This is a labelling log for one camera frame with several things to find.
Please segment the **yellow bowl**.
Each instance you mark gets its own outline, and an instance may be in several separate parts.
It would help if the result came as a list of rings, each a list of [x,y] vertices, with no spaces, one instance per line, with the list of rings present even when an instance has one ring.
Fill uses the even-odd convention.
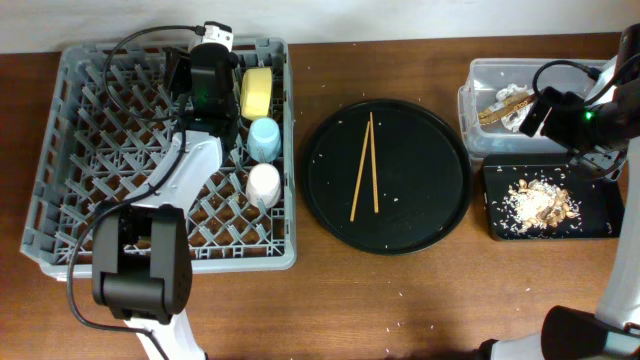
[[[241,115],[248,120],[267,117],[271,106],[272,69],[270,67],[248,69],[242,79]]]

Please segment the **light blue plastic cup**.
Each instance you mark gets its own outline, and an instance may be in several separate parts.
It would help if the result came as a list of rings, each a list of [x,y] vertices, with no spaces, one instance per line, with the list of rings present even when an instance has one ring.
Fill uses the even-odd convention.
[[[259,163],[276,160],[281,152],[281,133],[275,120],[269,117],[254,120],[249,128],[247,150]]]

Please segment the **pink plastic cup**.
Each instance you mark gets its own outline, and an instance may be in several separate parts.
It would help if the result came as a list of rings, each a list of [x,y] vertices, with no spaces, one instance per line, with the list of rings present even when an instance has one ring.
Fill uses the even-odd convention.
[[[246,196],[257,207],[262,201],[265,208],[274,207],[280,199],[281,179],[277,168],[268,163],[255,165],[249,172]]]

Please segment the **wooden chopstick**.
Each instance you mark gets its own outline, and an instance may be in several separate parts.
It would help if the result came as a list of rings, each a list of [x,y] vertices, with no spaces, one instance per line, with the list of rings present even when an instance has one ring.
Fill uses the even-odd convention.
[[[373,190],[373,206],[374,213],[379,213],[379,195],[378,195],[378,176],[377,176],[377,159],[375,144],[375,123],[373,112],[369,113],[369,131],[370,131],[370,152],[371,152],[371,170],[372,170],[372,190]]]
[[[351,212],[350,212],[350,217],[349,217],[350,222],[354,222],[355,216],[356,216],[358,199],[359,199],[360,188],[361,188],[362,174],[363,174],[363,170],[364,170],[364,163],[365,163],[365,159],[366,159],[367,146],[368,146],[368,142],[369,142],[370,124],[371,124],[371,121],[368,121],[367,125],[365,127],[365,135],[364,135],[364,140],[363,140],[363,144],[362,144],[361,155],[360,155],[359,166],[358,166],[358,172],[357,172],[357,177],[356,177],[356,183],[355,183],[355,188],[354,188],[354,193],[353,193],[353,198],[352,198],[352,206],[351,206]]]

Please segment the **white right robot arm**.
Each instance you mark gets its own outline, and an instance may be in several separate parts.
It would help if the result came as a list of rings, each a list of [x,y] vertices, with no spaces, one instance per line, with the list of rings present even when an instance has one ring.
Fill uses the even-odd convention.
[[[475,359],[636,359],[639,356],[639,27],[620,38],[613,74],[581,71],[596,81],[582,101],[535,92],[538,99],[524,132],[540,132],[569,151],[571,162],[596,177],[591,153],[618,152],[629,164],[629,188],[617,252],[595,313],[555,306],[538,333],[514,340],[489,339]]]

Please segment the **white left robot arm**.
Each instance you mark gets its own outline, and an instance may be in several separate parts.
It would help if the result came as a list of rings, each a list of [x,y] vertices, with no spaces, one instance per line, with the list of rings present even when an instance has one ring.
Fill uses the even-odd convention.
[[[176,94],[168,152],[122,201],[105,201],[84,233],[92,238],[92,294],[120,326],[86,319],[74,293],[67,300],[84,326],[136,334],[151,359],[204,359],[186,313],[192,286],[187,215],[201,188],[234,148],[240,106],[232,29],[215,21],[192,27],[189,51],[166,51],[165,87]]]

